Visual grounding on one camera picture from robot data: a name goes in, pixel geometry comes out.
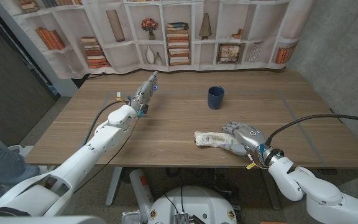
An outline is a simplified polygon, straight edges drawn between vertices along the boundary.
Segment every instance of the cord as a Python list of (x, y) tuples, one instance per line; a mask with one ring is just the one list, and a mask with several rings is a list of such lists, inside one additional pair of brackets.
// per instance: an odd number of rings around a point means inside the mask
[(175, 206), (175, 204), (171, 201), (171, 200), (169, 200), (171, 203), (172, 203), (172, 205), (175, 207), (175, 210), (177, 211), (177, 214), (179, 214), (179, 212), (178, 212), (178, 209), (177, 209), (177, 207)]
[(214, 186), (215, 186), (215, 189), (220, 191), (220, 192), (228, 193), (230, 195), (232, 194), (232, 192), (230, 190), (221, 190), (221, 189), (216, 187), (216, 168), (215, 168), (215, 175), (214, 175)]
[(247, 154), (247, 155), (248, 155), (248, 157), (249, 157), (249, 160), (250, 160), (251, 162), (253, 162), (256, 167), (258, 167), (258, 168), (260, 168), (260, 169), (268, 169), (268, 168), (269, 168), (268, 166), (258, 166), (258, 164), (256, 164), (256, 162), (254, 161), (254, 159), (252, 158), (252, 156), (250, 156), (250, 154)]
[(354, 119), (354, 120), (358, 120), (358, 116), (350, 116), (350, 115), (343, 115), (343, 114), (316, 114), (316, 115), (311, 115), (311, 116), (305, 116), (304, 118), (300, 118), (298, 120), (292, 121), (291, 123), (288, 123), (284, 126), (282, 126), (281, 128), (277, 129), (276, 131), (274, 131), (266, 140), (265, 145), (269, 146), (270, 143), (272, 142), (273, 137), (278, 134), (280, 131), (283, 131), (284, 129), (293, 126), (294, 124), (297, 124), (299, 122), (302, 121), (306, 121), (307, 119), (313, 119), (313, 118), (346, 118), (346, 119)]
[(121, 146), (121, 148), (119, 148), (119, 150), (115, 153), (115, 155), (113, 155), (113, 157), (109, 160), (109, 162), (107, 162), (99, 171), (97, 171), (97, 173), (95, 173), (89, 180), (87, 180), (81, 187), (79, 187), (78, 189), (76, 189), (74, 191), (73, 194), (75, 194), (77, 191), (79, 191), (82, 187), (84, 187), (89, 181), (91, 181), (93, 179), (93, 177), (96, 177), (96, 175), (98, 173), (100, 173), (100, 171), (102, 171), (116, 156), (117, 154), (121, 151), (121, 149), (125, 146), (126, 142), (128, 142), (128, 139), (131, 137), (132, 133), (135, 130), (136, 124), (138, 122), (139, 118), (137, 118), (136, 123), (134, 125), (134, 128), (132, 129), (131, 133), (129, 134), (128, 138), (125, 140), (124, 144)]
[(181, 191), (182, 186), (180, 186), (180, 198), (181, 198), (181, 212), (185, 213), (185, 209), (183, 208), (183, 193)]
[(104, 76), (106, 76), (105, 74), (99, 74), (99, 75), (96, 75), (96, 76), (93, 76), (93, 77), (88, 77), (86, 78), (87, 80), (89, 79), (98, 79), (98, 78), (103, 78)]
[(93, 123), (92, 123), (92, 125), (91, 125), (91, 128), (90, 128), (90, 129), (88, 130), (88, 132), (86, 133), (86, 137), (85, 137), (85, 140), (84, 140), (82, 146), (84, 146), (84, 145), (88, 142), (88, 139), (90, 138), (92, 129), (93, 129), (94, 125), (96, 124), (96, 122), (98, 121), (100, 115), (103, 113), (103, 111), (105, 111), (105, 110), (106, 110), (107, 108), (109, 108), (110, 106), (115, 105), (116, 103), (124, 103), (124, 102), (123, 102), (123, 101), (119, 101), (119, 100), (117, 100), (117, 101), (115, 101), (115, 102), (112, 102), (112, 103), (108, 104), (107, 106), (105, 106), (105, 107), (98, 113), (98, 115), (96, 115), (96, 117), (94, 118)]

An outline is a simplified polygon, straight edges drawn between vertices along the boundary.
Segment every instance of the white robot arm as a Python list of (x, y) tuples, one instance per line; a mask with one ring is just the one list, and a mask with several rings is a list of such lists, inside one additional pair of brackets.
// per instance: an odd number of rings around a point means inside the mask
[(157, 89), (157, 72), (136, 91), (129, 105), (113, 111), (94, 136), (57, 169), (24, 180), (0, 198), (0, 213), (32, 217), (60, 215), (91, 168), (101, 156), (119, 145), (129, 130), (128, 121), (141, 115)]
[(257, 129), (244, 124), (231, 122), (222, 128), (233, 134), (243, 146), (224, 146), (236, 154), (256, 153), (259, 161), (268, 166), (281, 193), (292, 201), (301, 200), (306, 194), (306, 209), (310, 216), (322, 223), (358, 223), (358, 199), (342, 193), (335, 185), (314, 176), (304, 167), (293, 165), (283, 151), (272, 147), (265, 148), (266, 139)]

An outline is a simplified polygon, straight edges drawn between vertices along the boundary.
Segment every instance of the flower vase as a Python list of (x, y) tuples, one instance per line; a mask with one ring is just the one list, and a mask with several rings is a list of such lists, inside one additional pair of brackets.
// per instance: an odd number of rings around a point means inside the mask
[(160, 53), (157, 52), (157, 56), (155, 56), (155, 63), (157, 65), (162, 65), (162, 58), (160, 56)]
[(155, 40), (155, 35), (152, 30), (149, 31), (149, 40)]
[(146, 60), (148, 63), (150, 64), (154, 64), (155, 62), (155, 56), (154, 56), (154, 52), (153, 50), (150, 48), (150, 46), (147, 46), (147, 50), (146, 50)]

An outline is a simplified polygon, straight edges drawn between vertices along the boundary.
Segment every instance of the black cable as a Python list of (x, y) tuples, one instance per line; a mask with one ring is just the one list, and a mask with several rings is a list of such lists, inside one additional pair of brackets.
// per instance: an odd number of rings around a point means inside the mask
[(88, 78), (86, 78), (87, 80), (89, 80), (89, 79), (95, 79), (95, 78), (99, 78), (99, 77), (104, 77), (104, 76), (106, 76), (105, 74), (99, 74), (99, 75), (96, 75), (96, 76), (94, 76), (94, 77), (88, 77)]
[(121, 146), (121, 148), (117, 151), (117, 153), (115, 153), (115, 155), (113, 155), (113, 157), (109, 160), (109, 162), (107, 162), (99, 171), (97, 171), (97, 173), (95, 173), (89, 180), (87, 180), (81, 187), (79, 187), (78, 189), (76, 189), (74, 191), (73, 194), (75, 194), (77, 191), (79, 191), (82, 187), (84, 187), (89, 181), (91, 181), (93, 179), (93, 177), (96, 177), (96, 175), (98, 173), (100, 173), (100, 171), (102, 171), (116, 156), (117, 154), (121, 151), (121, 149), (125, 146), (125, 143), (128, 142), (128, 139), (131, 137), (132, 133), (134, 132), (135, 130), (135, 127), (136, 127), (136, 124), (137, 124), (137, 121), (139, 120), (139, 118), (136, 120), (136, 123), (134, 125), (134, 129), (132, 129), (131, 133), (129, 134), (128, 138), (125, 140), (124, 144)]
[(171, 201), (171, 200), (169, 200), (171, 203), (172, 203), (172, 205), (175, 207), (175, 210), (177, 211), (177, 214), (179, 214), (179, 212), (178, 212), (178, 209), (177, 209), (177, 207), (175, 206), (175, 204)]
[(304, 118), (300, 118), (298, 120), (292, 121), (291, 123), (288, 123), (281, 128), (278, 128), (276, 131), (274, 131), (266, 140), (265, 145), (269, 146), (272, 142), (273, 137), (278, 134), (280, 131), (283, 131), (284, 129), (293, 126), (294, 124), (297, 124), (302, 121), (306, 121), (307, 119), (313, 119), (313, 118), (346, 118), (346, 119), (354, 119), (358, 120), (358, 116), (350, 116), (350, 115), (343, 115), (343, 114), (316, 114), (311, 116), (305, 116)]
[(181, 198), (181, 212), (185, 212), (185, 209), (183, 208), (183, 193), (181, 191), (182, 186), (180, 186), (180, 198)]
[(92, 125), (91, 125), (91, 128), (89, 129), (88, 133), (86, 133), (86, 137), (85, 137), (85, 140), (84, 140), (82, 146), (84, 146), (84, 145), (88, 142), (88, 139), (90, 138), (92, 129), (93, 129), (94, 125), (96, 124), (96, 122), (98, 121), (100, 115), (103, 113), (103, 111), (105, 111), (105, 110), (106, 110), (107, 108), (109, 108), (110, 106), (115, 105), (116, 103), (122, 103), (122, 101), (117, 100), (117, 101), (114, 101), (114, 102), (108, 104), (107, 106), (105, 106), (105, 107), (98, 113), (98, 115), (96, 115), (96, 117), (94, 118), (93, 123), (92, 123)]

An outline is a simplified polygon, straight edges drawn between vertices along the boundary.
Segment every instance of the stack of books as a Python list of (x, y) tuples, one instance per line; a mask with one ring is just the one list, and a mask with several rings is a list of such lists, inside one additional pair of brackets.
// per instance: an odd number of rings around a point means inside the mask
[(189, 24), (167, 24), (168, 57), (170, 66), (190, 64)]
[(44, 41), (45, 45), (48, 47), (49, 50), (63, 50), (66, 47), (65, 43), (62, 41), (62, 38), (60, 38), (56, 30), (48, 31), (45, 28), (38, 27), (35, 31)]
[(280, 47), (277, 52), (276, 63), (277, 64), (287, 63), (289, 61), (289, 59), (291, 58), (295, 49), (296, 49), (296, 45), (293, 47), (289, 47), (289, 48)]
[(85, 48), (89, 68), (110, 67), (104, 52), (95, 37), (82, 37), (81, 43)]
[(25, 13), (37, 12), (40, 9), (33, 0), (19, 0), (19, 2)]
[(81, 0), (42, 0), (45, 7), (68, 6), (82, 4)]

